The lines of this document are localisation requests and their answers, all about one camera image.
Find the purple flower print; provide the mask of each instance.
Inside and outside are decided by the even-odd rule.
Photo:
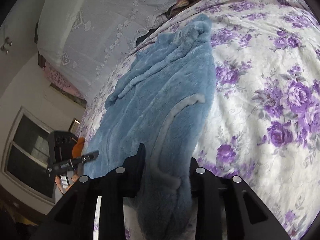
[[[320,60],[320,49],[316,49],[315,50],[317,58]]]
[[[215,0],[215,1],[205,1],[203,2],[200,6],[198,6],[195,10],[201,12],[203,10],[207,10],[209,9],[209,11],[211,11],[212,7],[216,7],[217,11],[220,11],[220,5],[219,5],[220,0]]]
[[[272,106],[266,103],[264,110],[266,110],[271,117],[276,117],[279,119],[283,115],[284,107],[282,105]]]
[[[278,3],[282,6],[291,6],[286,0],[277,0]]]
[[[277,49],[285,49],[288,45],[287,40],[284,38],[276,38],[273,42],[274,46],[276,46]]]
[[[238,139],[237,136],[232,136],[232,137],[231,137],[231,144],[233,145],[233,147],[236,146],[237,139]]]
[[[320,94],[320,81],[317,81],[317,80],[313,81],[312,90]]]
[[[256,6],[257,4],[254,2],[241,1],[241,2],[235,2],[229,5],[229,9],[232,11],[241,12],[241,11],[253,9]]]
[[[254,21],[254,20],[258,20],[258,19],[266,19],[266,16],[269,13],[251,13],[251,14],[247,14],[247,15],[243,15],[241,16],[241,19],[243,18],[247,18],[249,21]]]
[[[301,82],[292,80],[287,91],[287,104],[295,114],[304,113],[310,105],[311,91]]]
[[[211,46],[215,47],[222,44],[227,44],[237,38],[237,34],[228,29],[227,27],[218,30],[218,32],[212,34],[211,36]]]
[[[217,81],[223,86],[224,84],[236,84],[239,80],[239,71],[226,67],[216,67]]]
[[[285,215],[284,215],[284,223],[282,226],[284,229],[287,229],[288,226],[291,226],[293,224],[293,221],[297,218],[296,214],[293,212],[293,210],[289,210]]]
[[[300,230],[298,230],[297,225],[293,224],[290,230],[288,231],[288,235],[290,236],[291,240],[296,240],[296,236]]]
[[[226,179],[231,179],[233,176],[239,175],[239,171],[232,171],[224,175],[223,177]]]
[[[217,13],[217,12],[221,12],[221,5],[215,5],[215,6],[211,6],[208,11],[210,13]]]
[[[220,163],[231,163],[234,161],[236,153],[233,151],[231,145],[222,144],[218,148],[217,162]]]
[[[289,14],[282,17],[286,22],[292,24],[292,28],[305,28],[312,27],[312,22],[304,15],[298,15],[295,12],[290,12]]]
[[[294,65],[288,70],[288,73],[292,76],[299,74],[301,72],[301,67],[299,65]]]
[[[269,138],[271,143],[280,147],[282,145],[287,145],[293,140],[293,134],[291,131],[287,130],[286,127],[291,125],[291,121],[281,124],[278,121],[272,121],[271,126],[267,128]]]
[[[308,144],[306,138],[308,136],[308,132],[305,128],[302,128],[300,132],[297,133],[297,139],[296,142],[298,145],[303,145],[303,148],[305,148]]]
[[[235,26],[233,26],[232,30],[233,31],[239,31],[241,30],[243,27],[240,24],[236,24]]]
[[[217,92],[223,93],[228,98],[231,92],[240,89],[238,81],[240,76],[245,75],[252,68],[251,61],[241,63],[225,60],[223,63],[216,62],[216,85]]]
[[[295,37],[292,37],[292,36],[288,39],[287,42],[288,42],[288,45],[291,48],[296,48],[296,47],[298,47],[300,45],[299,40],[297,38],[295,38]]]
[[[125,229],[125,239],[130,240],[130,231],[128,229]]]
[[[264,104],[264,110],[267,111],[271,117],[275,116],[276,118],[280,118],[280,116],[283,115],[284,110],[284,107],[280,105],[280,100],[283,96],[281,89],[279,89],[277,86],[269,86],[266,87],[264,91],[269,97],[269,100]]]
[[[180,23],[176,23],[170,29],[170,32],[176,32],[179,29]]]
[[[243,179],[250,179],[255,167],[256,163],[252,158],[250,158],[249,164],[243,163],[240,165],[240,169],[235,175],[240,175]]]
[[[300,127],[306,129],[307,132],[315,133],[320,131],[320,103],[315,97],[312,97],[308,108],[298,115],[298,123]]]
[[[240,40],[239,40],[239,45],[240,47],[248,47],[249,46],[249,41],[251,40],[252,36],[251,34],[246,34],[244,35]]]
[[[265,144],[267,142],[267,139],[268,137],[266,135],[264,135],[262,138],[261,138],[261,141],[259,143],[257,143],[257,146],[260,146],[262,144]]]
[[[284,29],[280,29],[279,31],[277,31],[277,35],[285,39],[288,38],[288,32]]]

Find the bed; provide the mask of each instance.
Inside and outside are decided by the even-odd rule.
[[[244,178],[300,239],[320,210],[320,26],[304,0],[201,0],[185,9],[116,66],[77,135],[86,144],[93,137],[137,51],[200,13],[212,20],[217,82],[193,156],[218,176]],[[124,206],[124,216],[127,239],[143,239],[134,210]],[[181,239],[194,239],[195,229],[196,212]]]

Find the white lace curtain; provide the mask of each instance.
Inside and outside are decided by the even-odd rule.
[[[46,0],[38,26],[38,49],[90,102],[121,59],[134,48],[136,39],[148,32],[158,15],[177,0],[78,0],[59,14],[67,24],[52,27],[50,13],[57,0]],[[50,47],[50,37],[59,40]]]

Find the white wall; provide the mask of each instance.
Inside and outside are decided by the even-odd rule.
[[[0,98],[0,162],[10,128],[21,106],[54,130],[68,130],[73,118],[81,120],[84,108],[49,85],[50,82],[38,66],[36,54],[5,90]],[[27,194],[1,173],[0,184],[20,201],[41,213],[47,214],[52,207]]]
[[[35,28],[44,1],[17,0],[0,27],[0,46],[3,35],[13,42],[11,47],[7,46],[7,55],[0,52],[0,97],[21,67],[37,52]]]

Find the purple rose pattern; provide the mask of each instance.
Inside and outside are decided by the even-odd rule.
[[[170,32],[171,32],[171,33],[176,32],[176,31],[179,29],[179,27],[180,27],[180,23],[174,24],[173,26],[171,26]]]
[[[195,8],[195,11],[202,12],[204,10],[208,10],[211,13],[220,12],[220,0],[215,1],[205,1],[204,3],[200,3],[201,5]]]
[[[281,6],[291,6],[286,0],[277,0]]]
[[[212,162],[207,158],[207,152],[200,151],[198,154],[197,162],[199,166],[206,168],[216,176],[230,179],[232,176],[239,175],[250,186],[253,186],[253,174],[258,162],[252,158],[248,162],[240,161],[240,154],[242,147],[242,137],[244,133],[239,132],[233,135],[230,142],[223,136],[223,130],[218,128],[218,140],[221,142],[220,147],[217,149],[216,162]]]
[[[312,22],[309,20],[308,17],[306,17],[303,14],[297,14],[294,11],[288,13],[287,15],[281,18],[284,19],[286,22],[291,23],[292,28],[307,28],[313,26]]]
[[[228,27],[224,27],[211,36],[211,46],[229,44],[238,37],[238,34]]]
[[[267,133],[260,138],[258,146],[272,143],[277,147],[274,153],[280,155],[289,143],[307,147],[309,155],[303,162],[307,167],[313,163],[316,152],[320,151],[320,81],[314,80],[308,86],[302,76],[303,71],[296,64],[287,73],[280,74],[286,82],[283,88],[278,79],[262,75],[265,88],[255,91],[251,100],[257,105],[251,113],[257,112],[258,119],[270,122]]]
[[[284,28],[279,28],[276,32],[277,36],[268,36],[270,41],[273,41],[274,48],[270,48],[272,51],[277,49],[294,49],[304,48],[305,46],[301,43],[301,37],[296,33],[290,33]]]
[[[125,239],[130,240],[130,229],[129,230],[125,229],[124,231],[125,231]]]
[[[243,90],[238,82],[240,77],[245,75],[250,68],[252,68],[250,60],[240,63],[236,60],[232,62],[225,60],[223,63],[216,62],[217,92],[223,93],[224,97],[228,98],[230,93]]]
[[[231,11],[235,11],[235,12],[241,12],[241,11],[245,11],[245,10],[250,10],[253,8],[256,8],[258,5],[254,2],[250,2],[250,1],[241,1],[241,2],[235,2],[231,5],[229,5],[229,9]]]
[[[254,20],[259,20],[259,19],[263,19],[266,20],[267,19],[267,15],[269,15],[270,13],[251,13],[251,14],[246,14],[241,16],[241,19],[248,19],[249,21],[254,21]]]
[[[219,45],[230,45],[233,42],[238,43],[238,49],[250,47],[250,41],[252,38],[257,38],[260,33],[254,33],[255,29],[248,29],[246,33],[240,34],[242,26],[234,25],[233,28],[224,27],[213,32],[211,36],[211,47],[216,47]]]
[[[295,211],[292,209],[289,209],[282,212],[280,210],[279,203],[273,203],[273,205],[270,206],[268,203],[268,200],[266,203],[267,206],[269,207],[271,212],[275,215],[275,217],[278,219],[278,221],[283,226],[283,228],[287,231],[291,239],[299,240],[305,233],[305,230],[310,227],[310,225],[306,223],[307,215],[299,216],[296,213],[297,211],[304,209],[303,203],[305,200],[305,196],[300,195],[297,198],[297,201],[294,205],[294,207],[296,208]]]
[[[316,49],[315,52],[316,52],[317,59],[320,60],[320,49]]]
[[[292,132],[287,129],[290,125],[291,121],[286,123],[280,123],[278,121],[271,122],[271,126],[267,128],[267,131],[270,141],[274,146],[280,147],[292,142]]]

